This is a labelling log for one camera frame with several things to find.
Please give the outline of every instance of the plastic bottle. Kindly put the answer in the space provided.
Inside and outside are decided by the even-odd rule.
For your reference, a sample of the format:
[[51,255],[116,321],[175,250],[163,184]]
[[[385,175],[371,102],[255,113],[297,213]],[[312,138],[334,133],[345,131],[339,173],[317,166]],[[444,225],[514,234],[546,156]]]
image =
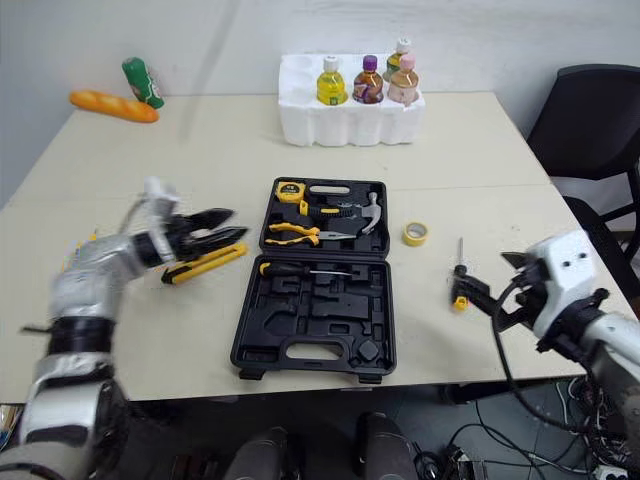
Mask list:
[[407,53],[400,57],[400,70],[391,75],[389,98],[394,102],[411,105],[418,98],[418,75],[413,71],[416,66],[415,57]]
[[375,55],[365,55],[362,59],[362,72],[353,81],[353,99],[359,103],[380,103],[384,97],[384,81],[376,72],[378,59]]
[[153,108],[160,108],[164,105],[160,90],[158,90],[155,80],[149,74],[149,69],[142,59],[138,57],[127,58],[122,62],[122,70],[138,100]]
[[338,73],[338,57],[324,57],[324,73],[318,77],[318,100],[325,105],[340,105],[347,101],[344,79]]
[[391,75],[400,70],[400,57],[409,53],[411,48],[411,40],[408,38],[399,38],[396,43],[396,53],[387,58],[387,70],[382,74],[385,82],[391,81]]

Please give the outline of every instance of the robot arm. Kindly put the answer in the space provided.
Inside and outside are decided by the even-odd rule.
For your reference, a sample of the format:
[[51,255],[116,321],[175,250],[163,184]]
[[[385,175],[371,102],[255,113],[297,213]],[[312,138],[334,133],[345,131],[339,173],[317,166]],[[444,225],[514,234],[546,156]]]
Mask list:
[[508,288],[521,290],[514,312],[505,312],[474,277],[454,274],[455,288],[471,303],[479,300],[478,307],[496,319],[497,331],[522,323],[539,339],[538,351],[553,349],[585,366],[625,419],[632,455],[623,468],[640,472],[640,323],[599,309],[608,292],[593,290],[594,254],[586,233],[574,231],[525,253],[502,255],[518,271]]
[[[0,456],[0,478],[99,478],[117,462],[127,436],[127,404],[114,380],[111,338],[124,289],[147,269],[191,261],[235,243],[245,228],[213,231],[232,211],[173,213],[175,193],[147,179],[140,204],[149,230],[82,246],[53,283],[46,356],[36,367],[19,445]],[[206,235],[193,235],[209,230]]]

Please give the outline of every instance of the small screwdriver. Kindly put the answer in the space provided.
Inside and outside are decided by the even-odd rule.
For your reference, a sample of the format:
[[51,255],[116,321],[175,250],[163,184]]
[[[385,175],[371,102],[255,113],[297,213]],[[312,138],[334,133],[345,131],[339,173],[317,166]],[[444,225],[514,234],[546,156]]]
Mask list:
[[460,240],[458,240],[458,264],[453,269],[453,308],[459,312],[464,312],[469,308],[469,299],[459,291],[459,282],[457,281],[458,277],[464,277],[467,274],[467,267],[464,264],[462,251],[464,248],[463,242],[464,240],[460,237]]
[[325,273],[328,275],[345,275],[350,277],[350,273],[346,272],[332,272],[329,270],[311,270],[309,267],[302,267],[299,265],[292,265],[291,263],[271,263],[264,262],[260,264],[260,275],[263,277],[289,277],[289,276],[299,276],[306,277],[309,274],[321,274]]

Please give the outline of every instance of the chair backrest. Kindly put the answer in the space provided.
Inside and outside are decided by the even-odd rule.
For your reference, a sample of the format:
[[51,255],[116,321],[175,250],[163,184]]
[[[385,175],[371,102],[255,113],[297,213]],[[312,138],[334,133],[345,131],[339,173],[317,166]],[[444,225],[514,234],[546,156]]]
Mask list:
[[630,170],[640,157],[640,68],[559,70],[527,141],[552,176],[600,180]]

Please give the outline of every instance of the black chair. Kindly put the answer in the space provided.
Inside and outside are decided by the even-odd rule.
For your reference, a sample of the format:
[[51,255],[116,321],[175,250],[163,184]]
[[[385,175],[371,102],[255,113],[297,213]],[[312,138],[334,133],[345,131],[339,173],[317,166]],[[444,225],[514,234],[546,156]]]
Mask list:
[[[566,197],[612,276],[631,300],[640,297],[630,260],[640,247],[640,68],[577,65],[558,71],[528,143],[550,176],[602,180],[625,173],[632,203],[599,216]],[[635,213],[624,252],[605,222]]]

